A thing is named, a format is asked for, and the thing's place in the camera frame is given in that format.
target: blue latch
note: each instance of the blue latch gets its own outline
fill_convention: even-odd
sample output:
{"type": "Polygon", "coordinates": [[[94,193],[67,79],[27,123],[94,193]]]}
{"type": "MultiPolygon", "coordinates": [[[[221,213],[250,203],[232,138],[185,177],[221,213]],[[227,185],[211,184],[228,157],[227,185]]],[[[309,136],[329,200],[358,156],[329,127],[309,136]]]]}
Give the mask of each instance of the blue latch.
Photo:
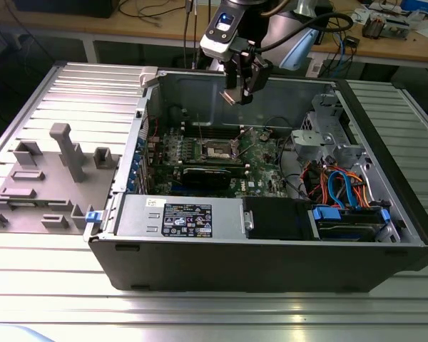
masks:
{"type": "Polygon", "coordinates": [[[312,210],[314,220],[319,219],[341,219],[341,214],[338,208],[333,207],[316,207],[312,210]]]}
{"type": "Polygon", "coordinates": [[[103,220],[103,210],[96,210],[94,212],[88,212],[86,214],[87,223],[101,223],[103,220]]]}
{"type": "Polygon", "coordinates": [[[382,218],[384,219],[385,222],[390,222],[390,220],[392,219],[390,217],[390,213],[388,212],[388,210],[386,209],[381,209],[380,213],[382,214],[382,218]]]}

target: electronic component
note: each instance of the electronic component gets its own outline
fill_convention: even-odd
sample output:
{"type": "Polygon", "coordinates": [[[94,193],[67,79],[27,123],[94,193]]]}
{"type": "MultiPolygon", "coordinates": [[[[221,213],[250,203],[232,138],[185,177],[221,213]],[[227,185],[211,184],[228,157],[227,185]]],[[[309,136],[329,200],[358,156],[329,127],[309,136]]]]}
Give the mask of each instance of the electronic component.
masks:
{"type": "Polygon", "coordinates": [[[231,172],[227,170],[191,167],[182,172],[182,183],[185,187],[226,190],[230,181],[231,172]]]}
{"type": "Polygon", "coordinates": [[[316,207],[312,214],[320,238],[324,241],[373,242],[376,234],[389,221],[389,215],[384,216],[380,208],[355,210],[316,207]]]}
{"type": "Polygon", "coordinates": [[[207,158],[232,160],[238,152],[238,142],[208,140],[203,144],[203,153],[207,158]]]}
{"type": "Polygon", "coordinates": [[[410,26],[404,19],[387,18],[379,13],[371,13],[362,28],[363,36],[373,39],[378,39],[379,36],[404,39],[409,32],[410,26]]]}
{"type": "Polygon", "coordinates": [[[258,139],[263,143],[266,143],[270,139],[271,132],[269,130],[264,130],[259,136],[258,139]]]}
{"type": "Polygon", "coordinates": [[[360,40],[352,36],[346,36],[344,38],[343,43],[344,43],[344,46],[348,46],[350,48],[357,48],[358,44],[360,43],[360,40]]]}
{"type": "Polygon", "coordinates": [[[13,0],[18,11],[76,14],[109,18],[120,0],[13,0]]]}

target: power connector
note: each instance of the power connector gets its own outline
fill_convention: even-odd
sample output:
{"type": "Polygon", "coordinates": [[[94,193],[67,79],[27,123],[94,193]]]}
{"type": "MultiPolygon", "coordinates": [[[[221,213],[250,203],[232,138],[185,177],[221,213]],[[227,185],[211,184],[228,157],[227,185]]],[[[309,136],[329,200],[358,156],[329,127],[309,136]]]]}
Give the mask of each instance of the power connector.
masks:
{"type": "Polygon", "coordinates": [[[352,36],[346,36],[343,41],[344,46],[348,46],[350,48],[357,48],[359,43],[360,40],[352,36]]]}

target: slotted aluminum plate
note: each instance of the slotted aluminum plate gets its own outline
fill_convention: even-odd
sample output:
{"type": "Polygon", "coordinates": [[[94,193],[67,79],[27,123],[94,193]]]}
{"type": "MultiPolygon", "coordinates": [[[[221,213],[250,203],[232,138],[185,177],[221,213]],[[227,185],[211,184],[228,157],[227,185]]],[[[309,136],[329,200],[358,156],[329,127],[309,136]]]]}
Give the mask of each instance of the slotted aluminum plate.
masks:
{"type": "Polygon", "coordinates": [[[428,116],[407,91],[391,83],[349,85],[428,213],[428,116]]]}
{"type": "MultiPolygon", "coordinates": [[[[111,77],[117,78],[121,74],[136,76],[139,68],[68,64],[63,71],[68,70],[85,73],[89,79],[87,84],[79,79],[68,86],[65,82],[63,88],[69,89],[68,92],[79,94],[78,90],[82,88],[84,93],[98,95],[104,90],[120,89],[123,94],[119,96],[121,103],[115,103],[120,106],[129,106],[123,103],[129,95],[139,97],[137,83],[132,89],[124,85],[130,83],[129,79],[115,83],[109,79],[109,85],[100,84],[108,83],[103,74],[113,74],[111,77]],[[102,74],[100,83],[92,80],[98,78],[95,73],[102,74]]],[[[46,139],[44,130],[47,130],[48,121],[68,120],[76,125],[74,130],[81,132],[79,142],[84,150],[93,148],[96,140],[100,140],[103,145],[107,143],[110,148],[115,148],[117,153],[123,151],[121,138],[126,134],[126,125],[131,122],[131,108],[124,113],[102,112],[83,103],[82,108],[75,106],[74,112],[70,109],[36,109],[39,101],[48,94],[67,91],[54,85],[59,79],[58,72],[60,69],[53,71],[52,76],[42,83],[35,98],[24,108],[24,116],[17,119],[16,127],[5,133],[4,141],[0,142],[0,150],[3,149],[0,151],[0,178],[15,161],[8,151],[19,139],[21,127],[42,130],[39,140],[44,142],[44,148],[56,148],[46,139]],[[27,113],[31,115],[30,120],[25,117],[27,113]],[[111,125],[96,128],[97,123],[111,125]],[[102,140],[103,133],[110,133],[107,135],[110,143],[102,140]]],[[[385,88],[393,92],[390,85],[385,88]]],[[[369,115],[383,120],[396,120],[394,115],[403,115],[403,118],[414,120],[411,105],[406,112],[389,108],[384,115],[380,114],[383,107],[375,105],[378,109],[368,109],[369,115]]],[[[410,163],[406,156],[396,158],[401,165],[419,166],[418,161],[410,163]]],[[[424,167],[428,170],[428,159],[420,167],[419,170],[424,167]]],[[[399,273],[369,294],[124,292],[110,285],[81,237],[0,234],[0,322],[34,328],[58,342],[86,339],[152,342],[428,341],[428,267],[420,272],[399,273]]]]}

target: sticker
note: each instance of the sticker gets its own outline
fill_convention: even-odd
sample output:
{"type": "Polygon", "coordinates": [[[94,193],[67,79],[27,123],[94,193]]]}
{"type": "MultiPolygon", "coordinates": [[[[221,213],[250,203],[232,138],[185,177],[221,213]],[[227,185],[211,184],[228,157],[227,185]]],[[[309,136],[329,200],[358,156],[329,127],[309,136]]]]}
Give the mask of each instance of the sticker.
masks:
{"type": "Polygon", "coordinates": [[[166,203],[166,199],[164,198],[148,198],[146,200],[147,207],[163,208],[165,203],[166,203]]]}
{"type": "Polygon", "coordinates": [[[163,236],[213,237],[213,209],[210,204],[164,203],[163,207],[163,236]]]}

